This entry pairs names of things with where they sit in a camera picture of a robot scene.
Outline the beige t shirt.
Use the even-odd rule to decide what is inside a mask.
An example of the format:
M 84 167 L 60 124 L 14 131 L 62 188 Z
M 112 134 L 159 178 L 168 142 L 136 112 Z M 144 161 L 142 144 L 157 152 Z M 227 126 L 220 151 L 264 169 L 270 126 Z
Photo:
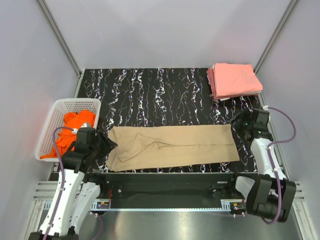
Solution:
M 114 126 L 117 144 L 106 166 L 114 172 L 238 162 L 231 125 Z

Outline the white plastic laundry basket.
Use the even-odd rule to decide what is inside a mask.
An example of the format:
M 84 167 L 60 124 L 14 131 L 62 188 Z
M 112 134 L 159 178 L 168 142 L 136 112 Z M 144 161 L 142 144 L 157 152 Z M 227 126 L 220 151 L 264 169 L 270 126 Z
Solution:
M 54 146 L 53 132 L 56 128 L 65 125 L 65 114 L 79 113 L 82 110 L 88 110 L 95 114 L 93 127 L 96 129 L 98 126 L 101 104 L 101 101 L 95 98 L 64 98 L 56 100 L 51 107 L 44 127 L 41 131 L 41 135 L 35 149 L 35 158 L 38 161 L 58 162 L 58 158 L 41 159 L 41 156 L 51 153 L 51 150 Z

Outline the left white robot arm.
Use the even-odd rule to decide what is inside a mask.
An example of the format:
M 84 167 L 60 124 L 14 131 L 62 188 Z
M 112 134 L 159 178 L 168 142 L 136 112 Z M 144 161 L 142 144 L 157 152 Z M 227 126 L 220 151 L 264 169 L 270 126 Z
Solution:
M 106 177 L 88 169 L 117 144 L 92 127 L 70 131 L 76 139 L 65 153 L 57 153 L 60 171 L 52 204 L 39 230 L 30 233 L 30 240 L 77 240 L 94 200 L 112 196 Z

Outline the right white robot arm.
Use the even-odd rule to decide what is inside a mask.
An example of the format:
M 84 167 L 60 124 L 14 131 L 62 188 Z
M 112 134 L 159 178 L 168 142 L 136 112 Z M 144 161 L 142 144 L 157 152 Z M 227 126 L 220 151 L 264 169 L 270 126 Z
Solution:
M 266 224 L 287 221 L 296 194 L 296 184 L 287 179 L 277 160 L 278 144 L 268 129 L 267 109 L 245 109 L 231 119 L 238 136 L 246 142 L 258 170 L 256 179 L 239 174 L 227 185 L 228 195 L 246 199 L 248 214 L 260 217 Z

